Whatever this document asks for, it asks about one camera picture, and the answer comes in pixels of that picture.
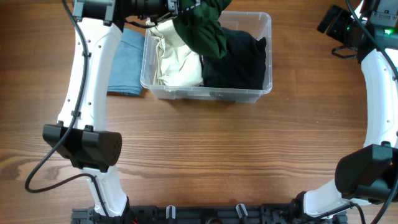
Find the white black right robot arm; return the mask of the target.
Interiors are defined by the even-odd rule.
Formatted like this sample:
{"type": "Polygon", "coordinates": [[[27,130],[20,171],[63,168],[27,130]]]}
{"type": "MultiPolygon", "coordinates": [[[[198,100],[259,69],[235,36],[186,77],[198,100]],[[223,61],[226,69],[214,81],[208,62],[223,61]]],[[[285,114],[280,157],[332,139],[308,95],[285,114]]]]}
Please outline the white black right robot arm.
{"type": "Polygon", "coordinates": [[[342,158],[333,180],[300,193],[289,206],[289,223],[337,223],[351,208],[379,205],[377,223],[397,201],[397,1],[368,0],[358,7],[333,5],[318,31],[352,50],[367,91],[363,148],[342,158]]]}

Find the green garment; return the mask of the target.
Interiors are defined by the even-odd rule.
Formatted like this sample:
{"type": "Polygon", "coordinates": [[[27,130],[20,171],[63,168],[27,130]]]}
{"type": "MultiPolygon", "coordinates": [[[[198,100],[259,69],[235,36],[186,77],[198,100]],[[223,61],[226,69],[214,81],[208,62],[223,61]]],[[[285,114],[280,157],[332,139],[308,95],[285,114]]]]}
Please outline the green garment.
{"type": "Polygon", "coordinates": [[[206,57],[226,55],[226,34],[221,28],[221,13],[231,0],[179,0],[180,12],[173,19],[177,34],[189,48],[206,57]]]}

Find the cream garment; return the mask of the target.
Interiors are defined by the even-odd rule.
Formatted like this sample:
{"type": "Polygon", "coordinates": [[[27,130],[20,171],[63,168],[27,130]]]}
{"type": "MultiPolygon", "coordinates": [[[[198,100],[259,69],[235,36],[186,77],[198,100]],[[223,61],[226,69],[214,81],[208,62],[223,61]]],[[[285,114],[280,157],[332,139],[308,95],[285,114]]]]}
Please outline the cream garment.
{"type": "Polygon", "coordinates": [[[177,34],[173,21],[154,25],[147,21],[149,35],[155,40],[155,85],[201,86],[203,84],[200,56],[177,34]]]}

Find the black garment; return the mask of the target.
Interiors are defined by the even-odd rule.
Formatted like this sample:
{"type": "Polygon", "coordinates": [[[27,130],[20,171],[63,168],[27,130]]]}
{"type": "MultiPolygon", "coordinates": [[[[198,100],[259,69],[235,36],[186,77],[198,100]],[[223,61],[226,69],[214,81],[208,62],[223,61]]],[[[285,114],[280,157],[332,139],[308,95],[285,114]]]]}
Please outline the black garment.
{"type": "Polygon", "coordinates": [[[220,59],[203,57],[203,85],[210,88],[261,90],[266,66],[265,37],[257,40],[242,30],[224,28],[227,53],[220,59]]]}

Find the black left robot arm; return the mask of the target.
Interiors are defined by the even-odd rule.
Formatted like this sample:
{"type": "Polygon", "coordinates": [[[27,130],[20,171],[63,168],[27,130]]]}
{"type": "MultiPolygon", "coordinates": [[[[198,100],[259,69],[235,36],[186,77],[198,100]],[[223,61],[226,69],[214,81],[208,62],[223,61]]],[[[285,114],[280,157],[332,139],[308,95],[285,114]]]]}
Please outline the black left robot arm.
{"type": "Polygon", "coordinates": [[[178,1],[74,1],[69,12],[76,31],[67,97],[55,125],[43,139],[89,185],[95,204],[72,212],[72,223],[137,223],[124,193],[116,163],[120,133],[106,130],[106,95],[115,53],[127,17],[154,24],[180,14],[178,1]]]}

